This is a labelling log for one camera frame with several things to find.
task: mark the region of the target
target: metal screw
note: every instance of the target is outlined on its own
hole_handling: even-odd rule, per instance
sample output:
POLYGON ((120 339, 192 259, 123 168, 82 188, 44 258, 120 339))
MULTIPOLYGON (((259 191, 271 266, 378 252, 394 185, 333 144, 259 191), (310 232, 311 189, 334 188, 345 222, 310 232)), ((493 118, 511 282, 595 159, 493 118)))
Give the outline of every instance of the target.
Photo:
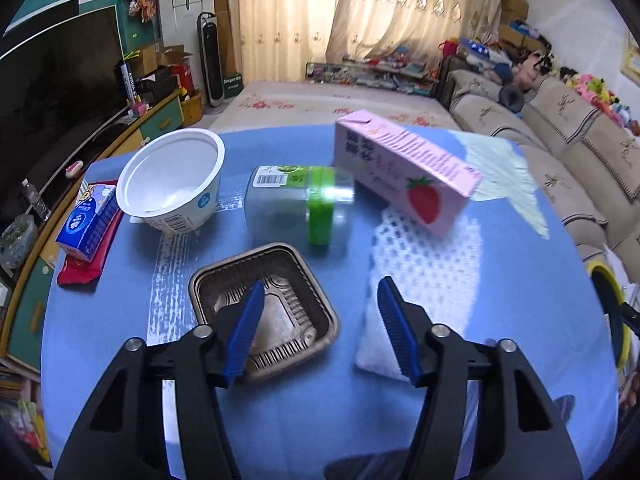
POLYGON ((451 334, 451 330, 449 329, 448 326, 446 325, 433 325, 431 327, 431 333, 436 336, 436 337, 449 337, 449 334, 451 334))
POLYGON ((209 325, 198 325, 193 329, 193 335, 199 338, 205 338, 212 334, 213 329, 209 325))
POLYGON ((516 343, 511 339, 503 339, 500 341, 500 347, 508 353, 515 352, 518 349, 518 345, 516 345, 516 343))
POLYGON ((135 352, 142 346, 142 339, 139 337, 132 337, 126 343, 124 343, 124 348, 129 350, 129 352, 135 352))

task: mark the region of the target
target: strawberry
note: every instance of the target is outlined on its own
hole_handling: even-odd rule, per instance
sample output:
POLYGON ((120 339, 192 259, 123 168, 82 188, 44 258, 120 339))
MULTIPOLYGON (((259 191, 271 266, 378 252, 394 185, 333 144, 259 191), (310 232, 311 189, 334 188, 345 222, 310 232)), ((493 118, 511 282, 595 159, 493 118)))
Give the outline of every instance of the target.
POLYGON ((414 207, 414 211, 427 224, 434 223, 440 214, 440 195, 438 190, 431 185, 433 182, 433 180, 427 180, 424 177, 407 179, 409 202, 414 207))

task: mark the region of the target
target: blue round sticker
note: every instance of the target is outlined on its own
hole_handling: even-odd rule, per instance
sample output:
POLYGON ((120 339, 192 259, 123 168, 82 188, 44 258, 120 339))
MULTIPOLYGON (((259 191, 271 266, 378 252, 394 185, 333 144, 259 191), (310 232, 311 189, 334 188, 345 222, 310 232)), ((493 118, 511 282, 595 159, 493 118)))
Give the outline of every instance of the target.
POLYGON ((209 203, 209 200, 211 200, 211 195, 209 193, 205 193, 200 197, 200 200, 198 200, 198 207, 202 209, 209 203))
POLYGON ((73 215, 66 221, 65 231, 69 234, 73 234, 79 231, 86 224, 87 216, 84 213, 78 213, 73 215))

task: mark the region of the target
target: blue milk carton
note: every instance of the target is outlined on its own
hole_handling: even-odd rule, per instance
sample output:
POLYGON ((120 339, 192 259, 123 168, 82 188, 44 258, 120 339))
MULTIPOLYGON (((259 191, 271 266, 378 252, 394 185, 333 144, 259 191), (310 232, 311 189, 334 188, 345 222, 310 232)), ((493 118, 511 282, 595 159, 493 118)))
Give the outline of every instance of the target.
POLYGON ((66 254, 90 262, 117 210, 115 186, 89 184, 89 189, 78 197, 56 243, 66 254))

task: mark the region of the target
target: framed certificate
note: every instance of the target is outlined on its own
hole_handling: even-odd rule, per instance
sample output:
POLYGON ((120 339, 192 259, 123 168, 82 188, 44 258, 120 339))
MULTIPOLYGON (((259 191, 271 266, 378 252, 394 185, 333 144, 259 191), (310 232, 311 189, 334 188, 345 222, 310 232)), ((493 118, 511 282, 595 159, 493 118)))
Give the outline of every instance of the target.
POLYGON ((626 49, 620 72, 640 85, 640 48, 629 31, 626 32, 626 49))

